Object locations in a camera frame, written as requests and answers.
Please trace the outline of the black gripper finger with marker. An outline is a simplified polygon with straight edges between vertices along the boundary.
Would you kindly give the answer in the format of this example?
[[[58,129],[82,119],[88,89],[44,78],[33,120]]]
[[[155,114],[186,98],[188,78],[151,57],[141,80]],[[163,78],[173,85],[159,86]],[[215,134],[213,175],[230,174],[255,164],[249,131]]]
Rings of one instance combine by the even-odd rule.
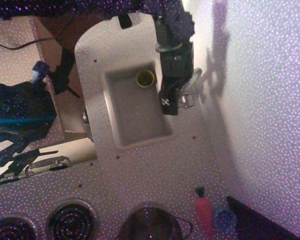
[[[179,111],[180,90],[186,84],[186,78],[163,77],[158,93],[161,111],[167,116],[177,116]]]

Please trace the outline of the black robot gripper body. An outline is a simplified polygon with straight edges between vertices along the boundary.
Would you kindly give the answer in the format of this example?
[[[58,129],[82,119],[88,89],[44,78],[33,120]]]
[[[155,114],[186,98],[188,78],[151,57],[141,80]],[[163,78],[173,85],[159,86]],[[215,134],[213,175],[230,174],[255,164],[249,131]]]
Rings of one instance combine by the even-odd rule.
[[[173,11],[154,20],[160,56],[162,85],[171,87],[183,84],[193,74],[193,43],[195,33],[192,16],[186,11]]]

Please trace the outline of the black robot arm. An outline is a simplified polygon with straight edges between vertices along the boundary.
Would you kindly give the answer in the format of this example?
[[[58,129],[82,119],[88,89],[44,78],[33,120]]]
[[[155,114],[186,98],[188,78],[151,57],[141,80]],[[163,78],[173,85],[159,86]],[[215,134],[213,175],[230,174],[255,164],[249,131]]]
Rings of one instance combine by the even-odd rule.
[[[95,15],[100,20],[117,17],[121,29],[132,27],[131,14],[153,19],[156,51],[160,56],[162,84],[159,101],[162,113],[177,116],[179,94],[194,72],[192,15],[180,0],[0,0],[0,18],[35,16],[43,18],[70,14]]]

